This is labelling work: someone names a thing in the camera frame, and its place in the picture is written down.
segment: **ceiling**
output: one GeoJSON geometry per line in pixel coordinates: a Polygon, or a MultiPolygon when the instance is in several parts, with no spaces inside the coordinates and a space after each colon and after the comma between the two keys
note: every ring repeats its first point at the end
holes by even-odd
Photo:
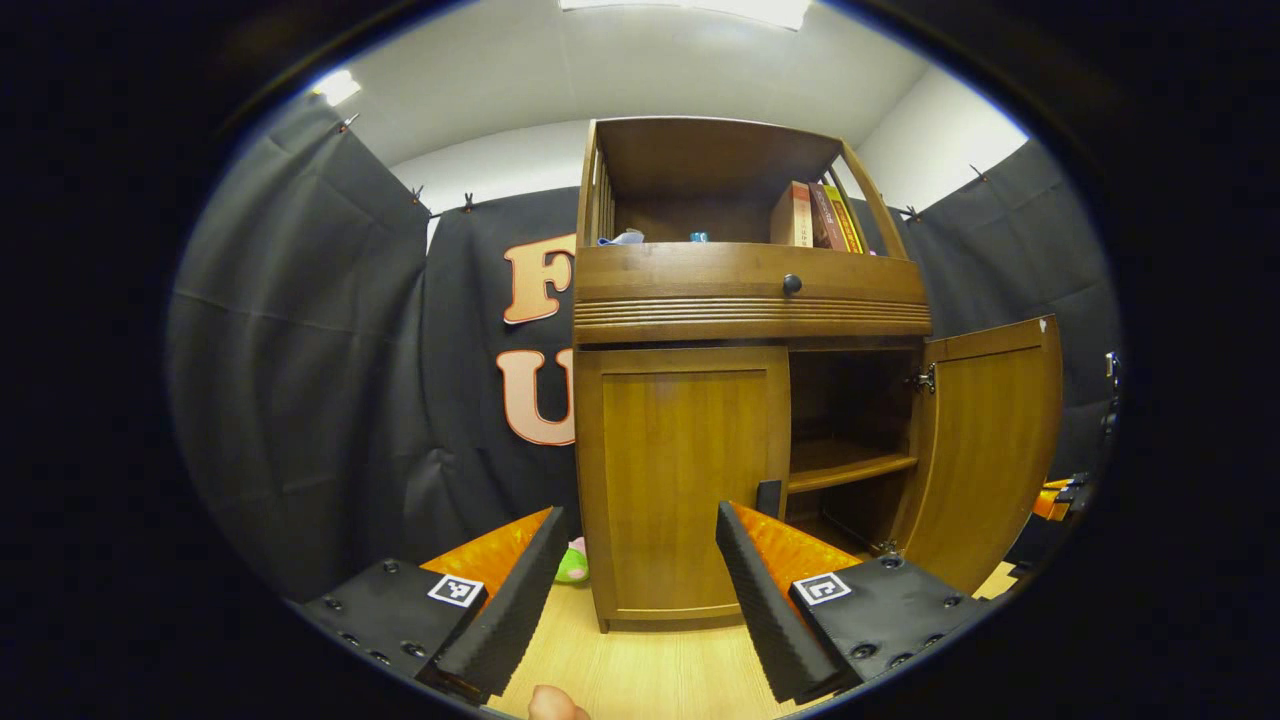
{"type": "Polygon", "coordinates": [[[799,32],[681,8],[479,0],[347,65],[338,109],[388,167],[497,132],[626,115],[791,126],[858,146],[924,74],[914,51],[814,4],[799,32]]]}

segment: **ceiling light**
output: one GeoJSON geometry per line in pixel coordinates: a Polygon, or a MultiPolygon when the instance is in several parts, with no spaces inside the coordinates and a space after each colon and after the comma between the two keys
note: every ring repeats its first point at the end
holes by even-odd
{"type": "Polygon", "coordinates": [[[611,8],[620,5],[666,5],[718,10],[760,22],[800,29],[812,0],[559,0],[562,10],[611,8]]]}
{"type": "Polygon", "coordinates": [[[325,76],[324,79],[311,88],[311,92],[324,95],[329,105],[337,105],[360,92],[360,83],[351,79],[351,70],[338,70],[325,76]]]}

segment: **drawer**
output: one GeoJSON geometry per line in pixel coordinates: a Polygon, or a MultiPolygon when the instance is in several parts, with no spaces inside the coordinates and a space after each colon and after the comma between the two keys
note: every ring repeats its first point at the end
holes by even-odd
{"type": "Polygon", "coordinates": [[[915,263],[745,242],[580,247],[575,343],[928,336],[915,263]],[[783,291],[787,274],[797,292],[783,291]]]}

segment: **cabinet door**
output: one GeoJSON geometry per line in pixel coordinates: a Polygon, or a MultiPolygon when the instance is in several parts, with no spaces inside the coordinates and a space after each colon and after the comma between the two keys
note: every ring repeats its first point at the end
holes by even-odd
{"type": "Polygon", "coordinates": [[[785,347],[580,351],[579,492],[600,620],[739,612],[716,547],[723,500],[786,482],[785,347]]]}
{"type": "Polygon", "coordinates": [[[904,555],[973,593],[1030,518],[1062,414],[1052,315],[924,345],[937,392],[913,411],[916,471],[900,518],[904,555]]]}

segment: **door hinge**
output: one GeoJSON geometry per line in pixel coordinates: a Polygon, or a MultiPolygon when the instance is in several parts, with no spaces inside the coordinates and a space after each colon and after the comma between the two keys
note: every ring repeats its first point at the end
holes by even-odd
{"type": "Polygon", "coordinates": [[[915,386],[915,389],[920,389],[922,387],[928,387],[929,393],[932,395],[938,391],[938,383],[934,379],[933,374],[936,366],[937,363],[929,363],[929,372],[927,373],[920,373],[920,369],[916,368],[915,374],[911,375],[910,378],[906,378],[906,380],[904,382],[913,383],[915,386]]]}

